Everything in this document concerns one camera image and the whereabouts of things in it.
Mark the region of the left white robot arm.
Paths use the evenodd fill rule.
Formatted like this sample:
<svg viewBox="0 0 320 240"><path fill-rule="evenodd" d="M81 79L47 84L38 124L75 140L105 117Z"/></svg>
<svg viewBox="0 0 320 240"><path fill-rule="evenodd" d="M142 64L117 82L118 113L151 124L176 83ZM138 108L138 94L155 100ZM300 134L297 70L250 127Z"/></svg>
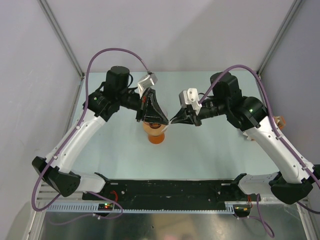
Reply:
<svg viewBox="0 0 320 240"><path fill-rule="evenodd" d="M111 187L102 174L85 175L75 173L72 168L91 137L121 107L135 111L137 122L169 124L152 88L157 82L156 75L148 72L138 81L137 87L130 87L132 82L128 68L113 66L107 71L105 81L86 97L80 118L58 145L46 157L37 156L32 161L42 180L61 196L68 197L76 191L93 192L101 200L110 196Z"/></svg>

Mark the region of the orange glass carafe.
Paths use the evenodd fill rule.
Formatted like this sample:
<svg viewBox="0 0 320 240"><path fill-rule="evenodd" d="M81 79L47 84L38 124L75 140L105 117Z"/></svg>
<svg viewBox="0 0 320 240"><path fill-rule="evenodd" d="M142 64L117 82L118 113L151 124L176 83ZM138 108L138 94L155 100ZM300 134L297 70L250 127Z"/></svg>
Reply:
<svg viewBox="0 0 320 240"><path fill-rule="evenodd" d="M161 144L165 139L165 134L162 133L160 135L154 136L154 135L148 135L148 140L152 143L152 144Z"/></svg>

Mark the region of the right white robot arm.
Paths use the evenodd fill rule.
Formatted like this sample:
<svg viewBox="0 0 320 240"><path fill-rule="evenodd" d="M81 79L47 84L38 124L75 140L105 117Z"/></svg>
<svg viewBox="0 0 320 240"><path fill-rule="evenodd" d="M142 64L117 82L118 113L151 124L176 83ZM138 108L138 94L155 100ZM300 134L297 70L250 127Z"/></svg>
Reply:
<svg viewBox="0 0 320 240"><path fill-rule="evenodd" d="M202 120L225 115L227 121L253 139L271 158L278 172L264 175L240 174L231 187L238 201L248 195L274 196L292 205L308 196L313 183L320 178L320 166L306 160L289 143L266 106L254 96L244 96L236 76L227 72L212 89L213 95L199 103L197 89L179 94L181 109L171 119L172 124L200 126Z"/></svg>

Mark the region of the clear glass dripper cone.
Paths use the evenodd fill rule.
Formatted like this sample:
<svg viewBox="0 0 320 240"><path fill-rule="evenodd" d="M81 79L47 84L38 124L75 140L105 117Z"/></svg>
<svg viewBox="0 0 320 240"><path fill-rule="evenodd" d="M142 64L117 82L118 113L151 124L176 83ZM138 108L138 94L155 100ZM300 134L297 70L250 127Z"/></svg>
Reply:
<svg viewBox="0 0 320 240"><path fill-rule="evenodd" d="M147 131L164 131L168 126L160 123L143 122L143 129Z"/></svg>

